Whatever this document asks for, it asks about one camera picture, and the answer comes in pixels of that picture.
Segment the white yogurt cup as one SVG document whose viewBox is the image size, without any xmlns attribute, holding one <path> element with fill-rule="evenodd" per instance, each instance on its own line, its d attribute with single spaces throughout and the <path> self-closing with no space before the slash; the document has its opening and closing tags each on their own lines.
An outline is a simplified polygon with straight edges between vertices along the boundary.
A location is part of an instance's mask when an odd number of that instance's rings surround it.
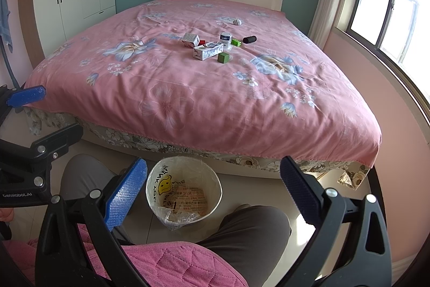
<svg viewBox="0 0 430 287">
<path fill-rule="evenodd" d="M 223 43 L 224 50 L 232 48 L 232 35 L 229 32 L 222 32 L 219 36 L 219 41 Z"/>
</svg>

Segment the white red medicine box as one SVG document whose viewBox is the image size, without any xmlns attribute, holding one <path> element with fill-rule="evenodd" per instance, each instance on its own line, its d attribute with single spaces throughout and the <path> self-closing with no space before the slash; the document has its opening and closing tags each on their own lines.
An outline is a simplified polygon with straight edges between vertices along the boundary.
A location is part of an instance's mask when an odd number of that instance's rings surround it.
<svg viewBox="0 0 430 287">
<path fill-rule="evenodd" d="M 185 33 L 181 38 L 181 42 L 186 47 L 194 48 L 199 45 L 200 37 L 194 33 Z"/>
</svg>

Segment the blue hanging cloth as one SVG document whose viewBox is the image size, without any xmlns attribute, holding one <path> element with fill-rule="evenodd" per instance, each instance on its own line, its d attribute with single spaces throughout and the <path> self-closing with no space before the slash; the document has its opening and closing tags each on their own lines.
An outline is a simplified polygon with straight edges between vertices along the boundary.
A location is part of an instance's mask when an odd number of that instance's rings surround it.
<svg viewBox="0 0 430 287">
<path fill-rule="evenodd" d="M 7 0 L 0 0 L 0 33 L 4 44 L 13 52 L 12 37 L 9 29 L 9 6 Z"/>
</svg>

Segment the window with frame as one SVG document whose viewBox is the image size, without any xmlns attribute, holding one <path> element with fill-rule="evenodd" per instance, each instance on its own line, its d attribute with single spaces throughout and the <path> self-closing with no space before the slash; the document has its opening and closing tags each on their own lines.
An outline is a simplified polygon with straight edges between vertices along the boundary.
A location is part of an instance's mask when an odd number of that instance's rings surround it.
<svg viewBox="0 0 430 287">
<path fill-rule="evenodd" d="M 347 31 L 429 99 L 429 0 L 356 0 Z"/>
</svg>

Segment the pink floral bed cover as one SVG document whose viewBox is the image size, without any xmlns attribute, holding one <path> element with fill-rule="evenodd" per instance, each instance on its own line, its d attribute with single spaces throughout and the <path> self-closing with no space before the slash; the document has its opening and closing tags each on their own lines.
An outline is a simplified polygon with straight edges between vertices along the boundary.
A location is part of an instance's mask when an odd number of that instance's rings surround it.
<svg viewBox="0 0 430 287">
<path fill-rule="evenodd" d="M 240 19 L 235 26 L 232 21 Z M 241 41 L 199 61 L 185 33 Z M 244 44 L 243 38 L 257 41 Z M 219 0 L 157 0 L 70 38 L 26 81 L 36 108 L 148 141 L 218 154 L 372 167 L 379 124 L 345 74 L 282 12 Z"/>
</svg>

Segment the bright green toy brick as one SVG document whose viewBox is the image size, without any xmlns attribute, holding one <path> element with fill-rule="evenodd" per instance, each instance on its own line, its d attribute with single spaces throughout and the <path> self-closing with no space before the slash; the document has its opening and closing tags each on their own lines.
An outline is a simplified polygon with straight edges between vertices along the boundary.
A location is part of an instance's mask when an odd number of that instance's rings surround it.
<svg viewBox="0 0 430 287">
<path fill-rule="evenodd" d="M 240 47 L 240 46 L 241 46 L 241 41 L 239 41 L 239 40 L 237 40 L 237 39 L 233 38 L 233 39 L 232 39 L 232 45 L 233 45 L 233 46 L 236 46 L 236 47 Z"/>
</svg>

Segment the black sock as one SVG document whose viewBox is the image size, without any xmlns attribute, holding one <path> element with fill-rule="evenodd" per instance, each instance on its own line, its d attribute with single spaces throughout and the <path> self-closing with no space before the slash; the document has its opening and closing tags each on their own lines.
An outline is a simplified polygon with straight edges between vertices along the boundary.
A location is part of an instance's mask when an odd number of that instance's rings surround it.
<svg viewBox="0 0 430 287">
<path fill-rule="evenodd" d="M 257 37 L 256 36 L 247 36 L 243 38 L 243 43 L 244 44 L 251 44 L 254 43 L 255 41 L 257 41 Z"/>
</svg>

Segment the pink quilted cushion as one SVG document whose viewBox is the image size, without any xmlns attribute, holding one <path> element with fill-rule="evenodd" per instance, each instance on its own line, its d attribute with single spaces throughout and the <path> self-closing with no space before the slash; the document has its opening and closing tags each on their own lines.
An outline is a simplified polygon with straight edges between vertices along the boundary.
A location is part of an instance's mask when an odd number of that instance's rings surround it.
<svg viewBox="0 0 430 287">
<path fill-rule="evenodd" d="M 82 242 L 95 272 L 109 278 L 98 258 L 87 227 L 78 224 Z M 23 274 L 34 283 L 38 239 L 2 241 Z M 130 261 L 150 286 L 249 286 L 223 258 L 195 243 L 167 242 L 122 246 Z"/>
</svg>

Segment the foil ball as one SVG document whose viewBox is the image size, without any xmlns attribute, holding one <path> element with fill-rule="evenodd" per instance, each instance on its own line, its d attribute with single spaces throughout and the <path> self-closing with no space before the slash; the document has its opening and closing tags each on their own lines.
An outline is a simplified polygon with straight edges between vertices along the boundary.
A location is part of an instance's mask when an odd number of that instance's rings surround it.
<svg viewBox="0 0 430 287">
<path fill-rule="evenodd" d="M 241 21 L 240 19 L 234 19 L 234 21 L 232 21 L 232 23 L 233 23 L 235 26 L 240 26 L 240 25 L 242 24 L 242 21 Z"/>
</svg>

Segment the white trash bin with liner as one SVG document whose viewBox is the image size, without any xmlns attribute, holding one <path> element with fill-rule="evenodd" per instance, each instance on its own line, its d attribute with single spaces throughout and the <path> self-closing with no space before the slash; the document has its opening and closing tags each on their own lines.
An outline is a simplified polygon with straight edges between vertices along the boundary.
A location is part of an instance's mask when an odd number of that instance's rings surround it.
<svg viewBox="0 0 430 287">
<path fill-rule="evenodd" d="M 146 180 L 150 209 L 172 231 L 211 216 L 222 196 L 219 177 L 209 165 L 196 158 L 164 158 L 156 163 Z"/>
</svg>

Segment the paper bag in bin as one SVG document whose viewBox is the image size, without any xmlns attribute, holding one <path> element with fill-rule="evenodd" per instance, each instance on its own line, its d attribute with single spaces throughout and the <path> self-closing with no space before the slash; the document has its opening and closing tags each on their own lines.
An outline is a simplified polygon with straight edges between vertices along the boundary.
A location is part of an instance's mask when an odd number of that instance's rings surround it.
<svg viewBox="0 0 430 287">
<path fill-rule="evenodd" d="M 205 216 L 208 210 L 208 201 L 202 189 L 176 185 L 163 200 L 163 207 L 171 209 L 174 215 L 191 213 Z"/>
</svg>

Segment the dark green cube block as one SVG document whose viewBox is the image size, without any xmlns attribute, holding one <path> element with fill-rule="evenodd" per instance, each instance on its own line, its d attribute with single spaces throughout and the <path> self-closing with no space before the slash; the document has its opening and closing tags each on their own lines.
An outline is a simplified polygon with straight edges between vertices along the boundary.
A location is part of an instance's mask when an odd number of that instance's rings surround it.
<svg viewBox="0 0 430 287">
<path fill-rule="evenodd" d="M 217 61 L 223 64 L 228 63 L 230 61 L 230 54 L 226 52 L 219 53 L 217 56 Z"/>
</svg>

